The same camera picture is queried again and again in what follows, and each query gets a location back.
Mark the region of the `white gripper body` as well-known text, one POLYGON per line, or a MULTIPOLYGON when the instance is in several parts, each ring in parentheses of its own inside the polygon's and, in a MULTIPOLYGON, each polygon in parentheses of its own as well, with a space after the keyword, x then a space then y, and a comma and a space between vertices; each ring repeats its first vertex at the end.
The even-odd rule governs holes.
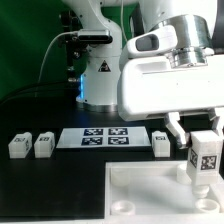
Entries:
POLYGON ((210 56, 205 66, 185 68, 171 67, 163 56, 133 59, 120 76, 117 103, 119 116, 126 121, 224 107, 224 55, 210 56))

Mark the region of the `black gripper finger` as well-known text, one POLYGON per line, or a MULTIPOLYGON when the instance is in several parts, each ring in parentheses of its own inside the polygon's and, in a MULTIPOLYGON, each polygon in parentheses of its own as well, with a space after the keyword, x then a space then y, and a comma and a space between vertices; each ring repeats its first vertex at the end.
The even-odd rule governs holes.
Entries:
POLYGON ((190 142, 190 134, 179 123, 180 115, 178 112, 169 112, 164 117, 166 128, 176 138, 177 146, 179 149, 188 148, 190 142))
POLYGON ((224 129, 224 107, 211 108, 208 111, 209 120, 212 122, 212 130, 219 136, 223 137, 224 129))

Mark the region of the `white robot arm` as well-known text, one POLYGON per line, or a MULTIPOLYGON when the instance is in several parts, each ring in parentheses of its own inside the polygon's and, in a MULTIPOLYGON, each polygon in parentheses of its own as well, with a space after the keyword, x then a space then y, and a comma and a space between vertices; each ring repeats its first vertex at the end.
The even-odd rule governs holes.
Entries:
POLYGON ((221 0, 62 1, 89 44, 78 102, 126 121, 163 118, 181 148, 193 140, 182 116, 207 113, 223 137, 224 55, 212 44, 221 0))

